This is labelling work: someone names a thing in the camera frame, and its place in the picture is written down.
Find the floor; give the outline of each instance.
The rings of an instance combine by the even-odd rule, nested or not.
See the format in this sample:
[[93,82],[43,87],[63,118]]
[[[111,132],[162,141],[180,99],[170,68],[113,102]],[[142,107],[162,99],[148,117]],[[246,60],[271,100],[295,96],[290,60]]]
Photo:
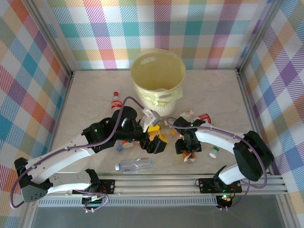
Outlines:
[[[130,71],[77,71],[69,92],[68,99],[52,149],[56,149],[74,139],[83,129],[105,117],[111,116],[113,92],[120,93],[120,99],[126,96],[136,97],[130,78]],[[127,105],[138,111],[132,101]],[[233,132],[246,133],[251,130],[245,104],[239,89],[234,70],[187,70],[183,83],[183,97],[178,100],[176,110],[171,115],[178,117],[181,113],[192,110],[193,117],[208,113],[211,122],[218,128]],[[215,173],[222,166],[236,163],[234,155],[220,150],[218,157],[209,157],[212,145],[202,143],[202,152],[196,153],[194,163],[187,164],[182,155],[175,152],[175,141],[168,128],[162,128],[170,139],[169,146],[159,154],[147,154],[136,144],[133,148],[117,152],[109,148],[93,156],[81,159],[63,172],[79,172],[87,168],[97,173],[115,173],[114,166],[121,160],[150,157],[153,168],[142,172],[152,173]]]

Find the plaid wallpaper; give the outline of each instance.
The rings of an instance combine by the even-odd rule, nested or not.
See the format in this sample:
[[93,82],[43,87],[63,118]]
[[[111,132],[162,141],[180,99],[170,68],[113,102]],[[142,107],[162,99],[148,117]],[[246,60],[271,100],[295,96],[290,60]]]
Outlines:
[[285,0],[247,67],[264,140],[304,227],[304,0]]
[[36,0],[73,69],[128,69],[147,48],[236,68],[271,0]]
[[[0,227],[16,227],[9,205],[13,162],[48,151],[68,77],[21,0],[0,0]],[[22,199],[20,189],[15,201]]]

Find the green bottle cap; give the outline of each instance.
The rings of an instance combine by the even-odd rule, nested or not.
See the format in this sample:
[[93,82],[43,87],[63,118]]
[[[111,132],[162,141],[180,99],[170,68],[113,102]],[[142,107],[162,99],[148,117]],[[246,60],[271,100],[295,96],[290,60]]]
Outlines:
[[219,147],[214,146],[212,149],[216,150],[217,152],[219,152]]

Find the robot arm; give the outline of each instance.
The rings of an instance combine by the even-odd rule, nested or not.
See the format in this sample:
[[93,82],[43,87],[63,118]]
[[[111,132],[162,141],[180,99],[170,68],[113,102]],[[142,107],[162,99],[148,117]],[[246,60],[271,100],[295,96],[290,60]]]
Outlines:
[[[55,191],[71,189],[95,191],[99,187],[100,181],[94,170],[88,169],[81,173],[64,174],[57,172],[84,157],[113,147],[116,140],[139,141],[141,148],[148,153],[160,153],[164,151],[167,143],[159,137],[155,137],[153,141],[150,141],[149,134],[146,132],[150,124],[156,125],[161,120],[160,116],[147,108],[144,108],[142,111],[144,117],[137,123],[135,120],[137,112],[133,108],[125,106],[118,128],[113,137],[104,144],[70,149],[80,145],[103,142],[107,139],[117,122],[119,110],[114,112],[111,118],[105,118],[100,122],[93,123],[84,129],[74,140],[59,149],[29,161],[24,158],[17,159],[15,167],[18,176],[27,170],[27,173],[19,181],[24,201],[32,202]],[[44,160],[40,165],[34,165],[51,154],[54,155]]]
[[177,154],[181,154],[183,151],[200,152],[200,143],[203,142],[216,145],[235,156],[237,164],[228,168],[221,168],[214,176],[214,184],[217,186],[218,190],[222,190],[226,185],[230,185],[245,178],[251,181],[258,181],[263,175],[260,163],[248,146],[242,140],[240,141],[236,137],[224,136],[220,132],[238,136],[239,138],[246,140],[255,149],[266,169],[274,161],[273,154],[261,137],[254,131],[249,131],[246,134],[232,133],[219,128],[217,128],[217,131],[213,131],[212,125],[205,121],[195,120],[193,123],[189,123],[182,117],[175,120],[173,126],[184,128],[191,127],[191,129],[176,128],[176,130],[184,136],[184,139],[179,139],[175,143]]

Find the yellow object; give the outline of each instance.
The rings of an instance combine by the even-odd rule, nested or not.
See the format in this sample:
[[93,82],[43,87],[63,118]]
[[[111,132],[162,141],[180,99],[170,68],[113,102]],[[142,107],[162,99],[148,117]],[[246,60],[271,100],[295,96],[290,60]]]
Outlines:
[[162,136],[163,139],[167,139],[167,135],[166,134],[162,134],[161,133],[161,136]]
[[154,132],[154,131],[159,130],[160,128],[161,127],[159,125],[156,125],[155,127],[153,127],[152,125],[149,125],[148,132]]
[[182,97],[185,72],[180,57],[156,48],[143,51],[131,66],[131,78],[141,103],[160,116],[171,114],[176,100]]
[[160,135],[161,134],[161,131],[160,130],[157,130],[157,131],[153,131],[153,132],[149,132],[149,135],[150,135],[150,140],[152,141],[154,139],[155,136],[157,135]]
[[167,145],[166,145],[166,147],[165,147],[165,149],[166,149],[167,146],[169,145],[169,141],[166,140],[166,139],[164,139],[163,135],[161,135],[161,134],[159,135],[159,138],[160,138],[163,142],[167,143]]

